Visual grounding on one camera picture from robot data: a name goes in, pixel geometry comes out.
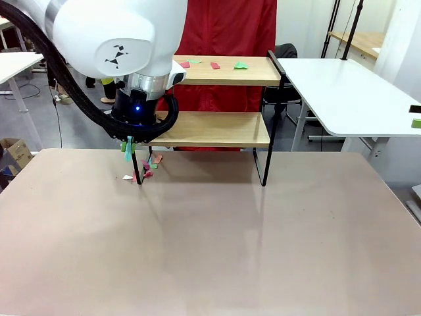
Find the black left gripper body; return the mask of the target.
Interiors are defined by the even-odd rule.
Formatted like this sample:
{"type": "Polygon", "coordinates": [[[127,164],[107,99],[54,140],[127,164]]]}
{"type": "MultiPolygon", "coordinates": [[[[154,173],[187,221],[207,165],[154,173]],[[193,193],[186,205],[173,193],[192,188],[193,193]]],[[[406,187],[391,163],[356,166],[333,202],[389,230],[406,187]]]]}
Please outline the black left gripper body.
{"type": "Polygon", "coordinates": [[[158,99],[147,100],[147,94],[141,90],[132,90],[128,95],[119,89],[116,91],[111,117],[127,124],[152,126],[157,121],[158,102],[158,99]]]}

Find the person in yellow apron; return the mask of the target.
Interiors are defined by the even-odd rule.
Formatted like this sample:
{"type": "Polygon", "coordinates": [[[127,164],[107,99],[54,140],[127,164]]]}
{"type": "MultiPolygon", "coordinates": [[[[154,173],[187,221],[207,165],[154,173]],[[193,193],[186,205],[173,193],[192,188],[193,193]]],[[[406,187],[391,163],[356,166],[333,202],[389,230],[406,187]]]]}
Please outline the person in yellow apron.
{"type": "MultiPolygon", "coordinates": [[[[86,88],[95,87],[96,79],[87,77],[85,80],[86,88]]],[[[113,78],[101,79],[105,96],[100,99],[101,103],[112,105],[116,101],[116,84],[113,78]]]]}

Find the large white table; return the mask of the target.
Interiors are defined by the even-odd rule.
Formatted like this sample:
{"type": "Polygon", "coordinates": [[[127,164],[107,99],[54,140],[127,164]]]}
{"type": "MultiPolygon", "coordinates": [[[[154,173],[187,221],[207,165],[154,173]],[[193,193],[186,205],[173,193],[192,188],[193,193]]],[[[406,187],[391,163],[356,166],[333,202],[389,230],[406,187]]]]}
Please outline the large white table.
{"type": "Polygon", "coordinates": [[[301,113],[312,111],[327,133],[360,139],[377,158],[390,138],[421,137],[414,128],[417,101],[357,62],[348,59],[278,59],[299,92],[301,113]]]}

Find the light wooden table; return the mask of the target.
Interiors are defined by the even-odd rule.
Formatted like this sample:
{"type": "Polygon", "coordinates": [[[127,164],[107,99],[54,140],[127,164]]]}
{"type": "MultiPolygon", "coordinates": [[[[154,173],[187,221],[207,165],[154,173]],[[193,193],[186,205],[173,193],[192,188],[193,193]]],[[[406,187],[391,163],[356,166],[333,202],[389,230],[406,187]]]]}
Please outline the light wooden table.
{"type": "MultiPolygon", "coordinates": [[[[328,34],[341,43],[340,51],[344,51],[349,39],[349,32],[329,32],[328,34]]],[[[354,49],[361,55],[376,60],[382,48],[384,38],[385,34],[381,32],[355,32],[350,49],[354,49]]]]}

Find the black light stand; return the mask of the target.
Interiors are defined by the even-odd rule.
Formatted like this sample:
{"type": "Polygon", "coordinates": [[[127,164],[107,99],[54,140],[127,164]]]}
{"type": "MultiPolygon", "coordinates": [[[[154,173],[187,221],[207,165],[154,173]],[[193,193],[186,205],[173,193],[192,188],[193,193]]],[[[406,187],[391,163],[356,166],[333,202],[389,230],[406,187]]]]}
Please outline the black light stand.
{"type": "Polygon", "coordinates": [[[359,0],[359,3],[357,5],[357,10],[356,10],[356,13],[355,13],[355,17],[354,17],[354,20],[353,20],[353,25],[351,27],[351,31],[349,32],[347,44],[345,46],[345,49],[344,49],[344,52],[343,52],[343,55],[342,55],[342,58],[341,58],[342,61],[347,60],[349,50],[351,48],[352,40],[353,40],[353,37],[355,35],[355,31],[357,29],[360,14],[361,14],[361,11],[362,11],[362,8],[363,8],[363,3],[364,3],[364,0],[359,0]]]}

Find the cardboard box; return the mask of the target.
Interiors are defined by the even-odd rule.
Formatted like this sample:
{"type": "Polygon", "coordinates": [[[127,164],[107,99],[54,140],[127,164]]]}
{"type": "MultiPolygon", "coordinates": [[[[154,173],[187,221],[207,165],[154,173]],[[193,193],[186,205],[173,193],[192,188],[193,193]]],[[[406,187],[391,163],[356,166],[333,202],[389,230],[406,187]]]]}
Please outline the cardboard box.
{"type": "Polygon", "coordinates": [[[22,139],[0,140],[0,175],[16,176],[32,159],[28,146],[22,139]]]}

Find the black tripod stand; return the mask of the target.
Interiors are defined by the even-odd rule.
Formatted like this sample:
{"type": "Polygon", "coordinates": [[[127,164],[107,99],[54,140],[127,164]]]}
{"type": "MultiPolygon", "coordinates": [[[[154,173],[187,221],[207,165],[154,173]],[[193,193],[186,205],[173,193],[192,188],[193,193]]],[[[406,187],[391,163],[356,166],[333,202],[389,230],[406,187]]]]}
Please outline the black tripod stand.
{"type": "Polygon", "coordinates": [[[328,24],[328,29],[326,31],[326,37],[325,37],[325,40],[324,40],[324,44],[323,44],[323,48],[322,48],[322,52],[321,52],[321,56],[320,56],[322,59],[326,57],[326,54],[328,52],[328,47],[329,47],[329,44],[330,44],[330,33],[334,29],[335,22],[336,22],[336,19],[337,19],[337,14],[338,14],[339,8],[340,8],[340,3],[341,3],[341,0],[335,0],[334,1],[332,14],[331,14],[331,17],[330,17],[330,22],[328,24]]]}

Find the small white table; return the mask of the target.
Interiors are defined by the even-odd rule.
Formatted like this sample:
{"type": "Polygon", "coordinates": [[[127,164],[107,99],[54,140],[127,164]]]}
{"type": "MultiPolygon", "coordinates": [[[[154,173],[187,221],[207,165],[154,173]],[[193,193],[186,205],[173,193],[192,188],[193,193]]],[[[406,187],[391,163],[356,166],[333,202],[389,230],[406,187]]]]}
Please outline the small white table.
{"type": "Polygon", "coordinates": [[[28,112],[14,77],[43,59],[31,52],[0,53],[0,84],[8,82],[21,113],[28,112]]]}

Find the person in red jacket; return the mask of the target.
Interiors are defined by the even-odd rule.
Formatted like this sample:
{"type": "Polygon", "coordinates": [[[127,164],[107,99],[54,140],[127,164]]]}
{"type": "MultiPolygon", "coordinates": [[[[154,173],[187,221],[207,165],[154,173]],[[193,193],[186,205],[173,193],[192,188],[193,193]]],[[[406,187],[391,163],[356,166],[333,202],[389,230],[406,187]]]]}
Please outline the person in red jacket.
{"type": "MultiPolygon", "coordinates": [[[[277,0],[188,0],[177,55],[264,57],[276,44],[277,0]]],[[[182,111],[257,112],[261,87],[174,88],[182,111]]]]}

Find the black chair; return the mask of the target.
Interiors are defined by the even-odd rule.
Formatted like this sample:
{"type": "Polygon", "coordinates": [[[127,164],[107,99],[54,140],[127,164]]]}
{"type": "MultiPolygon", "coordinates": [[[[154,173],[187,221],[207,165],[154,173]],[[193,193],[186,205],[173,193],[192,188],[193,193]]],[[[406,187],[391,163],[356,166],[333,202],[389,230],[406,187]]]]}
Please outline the black chair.
{"type": "MultiPolygon", "coordinates": [[[[274,54],[277,58],[297,58],[297,50],[292,43],[285,43],[275,47],[274,54]]],[[[302,105],[301,96],[293,87],[292,83],[286,78],[284,89],[278,93],[278,87],[266,87],[264,90],[264,105],[273,105],[277,113],[285,112],[286,117],[297,124],[287,111],[290,104],[302,105]]]]}

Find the grey metal rail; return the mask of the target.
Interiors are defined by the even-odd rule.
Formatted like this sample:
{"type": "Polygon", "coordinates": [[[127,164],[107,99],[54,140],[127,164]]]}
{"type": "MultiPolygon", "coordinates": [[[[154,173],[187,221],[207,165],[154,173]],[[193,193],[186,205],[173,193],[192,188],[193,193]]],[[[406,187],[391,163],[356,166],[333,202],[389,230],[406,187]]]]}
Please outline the grey metal rail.
{"type": "Polygon", "coordinates": [[[411,197],[405,205],[421,226],[421,184],[412,187],[411,197]]]}

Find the black frame wooden shelf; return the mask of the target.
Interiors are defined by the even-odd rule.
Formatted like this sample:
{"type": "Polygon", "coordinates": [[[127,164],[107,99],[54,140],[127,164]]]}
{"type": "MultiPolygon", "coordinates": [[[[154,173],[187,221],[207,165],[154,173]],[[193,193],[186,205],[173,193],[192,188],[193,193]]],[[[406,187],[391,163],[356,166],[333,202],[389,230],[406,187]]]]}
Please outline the black frame wooden shelf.
{"type": "MultiPolygon", "coordinates": [[[[272,51],[266,57],[200,56],[182,82],[190,86],[282,87],[283,70],[272,51]],[[218,63],[214,70],[211,62],[218,63]],[[237,62],[248,69],[234,69],[237,62]]],[[[268,180],[276,128],[268,129],[263,110],[257,112],[182,111],[171,130],[147,144],[161,147],[251,148],[261,185],[268,180]]]]}

